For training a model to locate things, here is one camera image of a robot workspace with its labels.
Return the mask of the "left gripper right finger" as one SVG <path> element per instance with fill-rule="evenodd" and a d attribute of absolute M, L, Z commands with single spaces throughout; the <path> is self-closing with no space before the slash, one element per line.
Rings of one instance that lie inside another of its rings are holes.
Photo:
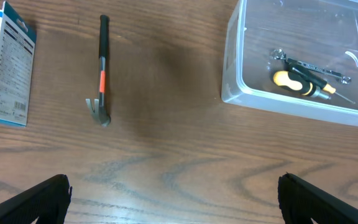
<path fill-rule="evenodd" d="M 294 174 L 278 179 L 278 202 L 286 224 L 358 224 L 358 209 Z"/>

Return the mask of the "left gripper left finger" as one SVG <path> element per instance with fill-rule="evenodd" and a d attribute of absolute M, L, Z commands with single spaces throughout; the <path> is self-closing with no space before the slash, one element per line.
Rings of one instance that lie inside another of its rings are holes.
<path fill-rule="evenodd" d="M 55 175 L 0 203 L 0 224 L 63 223 L 71 195 L 72 187 L 68 177 L 64 174 Z"/>

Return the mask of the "yellow black stubby screwdriver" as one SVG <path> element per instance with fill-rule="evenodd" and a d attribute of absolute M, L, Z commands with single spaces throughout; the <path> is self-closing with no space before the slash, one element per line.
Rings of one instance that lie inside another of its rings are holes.
<path fill-rule="evenodd" d="M 305 80 L 297 73 L 278 71 L 273 75 L 273 82 L 281 88 L 311 98 L 330 100 L 331 97 L 317 85 Z"/>

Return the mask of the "thin black yellow screwdriver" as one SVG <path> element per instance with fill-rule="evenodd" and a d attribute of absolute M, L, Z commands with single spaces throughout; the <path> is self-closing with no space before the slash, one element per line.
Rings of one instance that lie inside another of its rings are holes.
<path fill-rule="evenodd" d="M 308 80 L 311 83 L 315 84 L 316 86 L 320 87 L 320 89 L 322 89 L 323 91 L 326 91 L 333 95 L 338 95 L 341 98 L 344 98 L 345 100 L 347 100 L 348 102 L 355 104 L 355 101 L 352 101 L 349 98 L 347 98 L 347 97 L 343 96 L 342 94 L 340 94 L 339 92 L 337 92 L 337 90 L 333 86 L 331 86 L 326 80 L 323 80 L 321 77 L 315 75 L 314 73 L 309 71 L 307 68 L 302 67 L 301 65 L 298 65 L 295 63 L 290 63 L 288 66 L 289 66 L 290 71 L 301 75 L 305 80 Z"/>

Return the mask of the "silver ratchet wrench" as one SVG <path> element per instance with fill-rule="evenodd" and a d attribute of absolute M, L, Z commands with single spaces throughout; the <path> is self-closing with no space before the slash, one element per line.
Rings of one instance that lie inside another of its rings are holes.
<path fill-rule="evenodd" d="M 295 60 L 293 58 L 287 57 L 286 53 L 282 49 L 275 49 L 271 51 L 270 57 L 275 60 L 283 60 L 289 66 L 292 67 L 302 67 L 305 70 L 311 70 L 323 75 L 334 77 L 337 82 L 343 85 L 349 85 L 352 81 L 351 77 L 345 76 L 342 73 L 330 70 L 328 68 L 317 67 L 311 63 L 303 62 L 300 60 Z"/>

